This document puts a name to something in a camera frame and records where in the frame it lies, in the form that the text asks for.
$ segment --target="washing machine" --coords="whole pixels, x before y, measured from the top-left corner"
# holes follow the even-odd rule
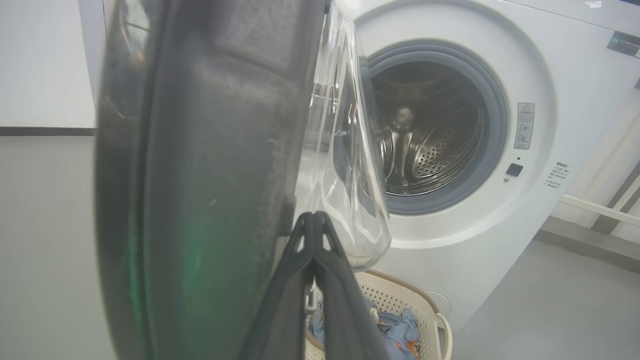
[[[460,330],[640,78],[623,1],[342,0],[368,59],[392,243],[374,267]]]

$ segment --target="blue cloth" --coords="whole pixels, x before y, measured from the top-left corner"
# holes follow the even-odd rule
[[[366,299],[365,303],[369,308],[375,308],[376,304]],[[411,310],[404,309],[402,315],[378,311],[380,322],[378,328],[381,331],[385,350],[390,360],[416,360],[420,352],[418,340],[418,320]],[[324,314],[322,305],[319,304],[318,312],[315,313],[310,331],[321,343],[324,343]]]

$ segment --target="basket rim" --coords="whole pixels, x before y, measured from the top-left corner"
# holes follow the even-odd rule
[[[429,297],[429,295],[425,294],[424,291],[416,288],[415,286],[411,285],[411,284],[407,284],[404,281],[400,281],[394,277],[385,275],[383,273],[379,273],[377,271],[374,270],[368,270],[364,272],[367,275],[371,275],[371,276],[375,276],[375,277],[379,277],[380,279],[392,282],[398,286],[402,286],[404,288],[407,288],[409,290],[411,290],[412,292],[416,293],[417,295],[419,295],[420,297],[422,297],[432,308],[433,313],[434,314],[439,314],[440,310],[438,309],[438,306],[436,305],[435,302],[433,302],[433,300],[431,300],[431,298]],[[311,345],[313,345],[314,347],[318,348],[319,350],[324,352],[324,344],[321,343],[318,339],[314,338],[313,334],[311,333],[311,331],[309,331],[309,329],[305,329],[305,337],[307,339],[308,342],[311,343]]]

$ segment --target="warning label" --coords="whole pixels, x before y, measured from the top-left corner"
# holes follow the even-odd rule
[[[564,183],[566,178],[569,176],[569,165],[565,163],[556,163],[553,168],[551,168],[551,173],[545,179],[545,185],[554,188],[560,189],[560,186]]]
[[[516,149],[529,149],[531,135],[533,134],[533,118],[536,113],[536,105],[526,102],[518,103],[518,129],[516,130]]]

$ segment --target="laundry basket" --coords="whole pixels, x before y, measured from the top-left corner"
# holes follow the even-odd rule
[[[449,322],[440,314],[436,304],[422,291],[409,284],[377,272],[355,274],[362,294],[376,303],[378,311],[400,314],[409,308],[418,320],[420,334],[419,360],[450,360],[452,335]],[[444,356],[440,351],[438,321],[444,324],[447,336]],[[324,345],[307,330],[306,360],[323,360]]]

